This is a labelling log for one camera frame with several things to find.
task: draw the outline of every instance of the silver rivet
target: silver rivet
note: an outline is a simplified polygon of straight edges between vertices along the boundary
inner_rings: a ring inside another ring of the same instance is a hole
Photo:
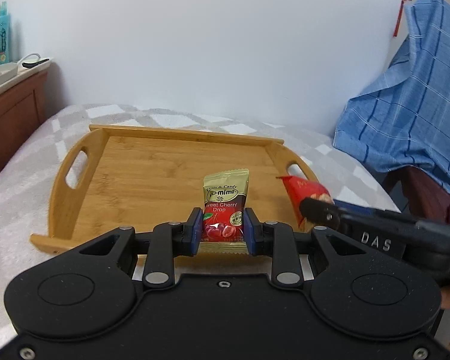
[[[35,358],[35,352],[30,348],[22,348],[19,353],[24,360],[33,360]]]
[[[145,280],[150,284],[163,284],[168,280],[168,275],[165,272],[150,272],[145,276]]]
[[[415,352],[413,352],[414,360],[424,360],[428,357],[427,348],[418,348]]]
[[[293,272],[282,272],[277,275],[277,280],[282,284],[295,284],[300,280],[300,276]]]

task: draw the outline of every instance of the brown wooden cabinet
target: brown wooden cabinet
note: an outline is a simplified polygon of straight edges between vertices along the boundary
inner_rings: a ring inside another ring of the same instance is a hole
[[[44,122],[47,71],[26,78],[0,95],[0,171]]]

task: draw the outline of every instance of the blue bottle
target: blue bottle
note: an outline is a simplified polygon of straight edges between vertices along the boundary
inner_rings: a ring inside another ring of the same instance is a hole
[[[10,15],[7,13],[7,2],[0,5],[0,65],[10,62]]]

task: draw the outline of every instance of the blue plaid cloth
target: blue plaid cloth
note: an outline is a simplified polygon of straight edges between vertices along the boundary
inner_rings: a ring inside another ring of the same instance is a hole
[[[334,146],[377,172],[425,171],[450,193],[450,5],[405,7],[409,36],[340,117]]]

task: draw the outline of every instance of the tray handle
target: tray handle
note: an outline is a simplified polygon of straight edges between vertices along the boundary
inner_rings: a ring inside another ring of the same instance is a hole
[[[48,237],[71,239],[85,194],[87,193],[107,140],[108,134],[102,129],[89,132],[65,156],[55,177],[50,196]],[[87,163],[79,177],[77,186],[71,188],[68,186],[65,177],[81,151],[87,154]],[[41,247],[46,246],[41,244],[42,238],[34,237],[34,234],[32,234],[30,241],[41,249]]]
[[[268,155],[277,168],[280,176],[288,176],[288,168],[296,164],[301,169],[306,178],[310,181],[317,181],[317,176],[309,168],[309,166],[293,151],[282,144],[273,142],[265,147]]]

